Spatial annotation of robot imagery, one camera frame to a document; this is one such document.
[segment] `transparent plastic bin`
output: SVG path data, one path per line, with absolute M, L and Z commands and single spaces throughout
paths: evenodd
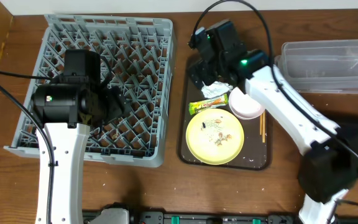
M 358 40 L 287 42 L 276 64 L 296 90 L 358 93 Z
M 91 130 L 84 160 L 158 167 L 165 153 L 168 102 L 175 63 L 172 21 L 159 18 L 45 15 L 45 31 L 33 76 L 54 77 L 64 71 L 66 49 L 88 49 L 105 56 L 101 81 L 111 67 L 113 79 L 131 104 L 128 116 Z M 24 106 L 44 80 L 31 80 Z M 35 126 L 22 113 L 10 146 L 21 157 L 39 157 Z

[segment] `white tissue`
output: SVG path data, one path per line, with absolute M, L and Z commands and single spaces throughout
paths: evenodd
M 216 96 L 220 96 L 223 93 L 227 93 L 228 91 L 231 91 L 233 89 L 233 86 L 227 84 L 227 83 L 221 83 L 218 81 L 215 81 L 210 86 L 203 86 L 201 91 L 204 94 L 204 97 L 207 99 L 214 98 Z

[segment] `yellow plate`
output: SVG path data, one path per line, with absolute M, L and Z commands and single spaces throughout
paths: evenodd
M 189 122 L 186 143 L 201 162 L 225 164 L 240 153 L 244 130 L 233 114 L 222 109 L 208 109 Z

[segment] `brown table top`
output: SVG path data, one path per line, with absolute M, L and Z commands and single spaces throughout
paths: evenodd
M 296 179 L 300 154 L 289 135 L 273 123 L 273 161 L 262 172 L 190 166 L 177 156 L 186 59 L 194 23 L 200 13 L 126 14 L 173 21 L 177 61 L 170 95 L 165 162 L 156 169 L 85 162 L 83 208 L 99 209 L 113 202 L 162 207 L 171 212 L 268 214 L 297 212 L 304 193 Z M 284 42 L 358 39 L 358 10 L 265 11 L 276 55 Z M 252 12 L 212 12 L 201 25 L 234 21 L 249 48 L 267 49 L 261 23 Z M 47 23 L 42 16 L 17 16 L 9 33 L 1 70 L 31 74 Z M 28 80 L 0 76 L 0 84 L 23 102 Z M 307 94 L 322 112 L 358 114 L 358 95 Z M 20 111 L 0 92 L 0 223 L 34 223 L 37 211 L 39 161 L 2 149 L 10 145 Z M 358 201 L 358 182 L 347 196 Z M 340 215 L 358 215 L 358 207 L 341 205 Z

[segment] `clear plastic container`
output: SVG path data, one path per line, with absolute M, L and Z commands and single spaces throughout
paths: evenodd
M 276 64 L 296 90 L 358 93 L 358 40 L 287 42 Z

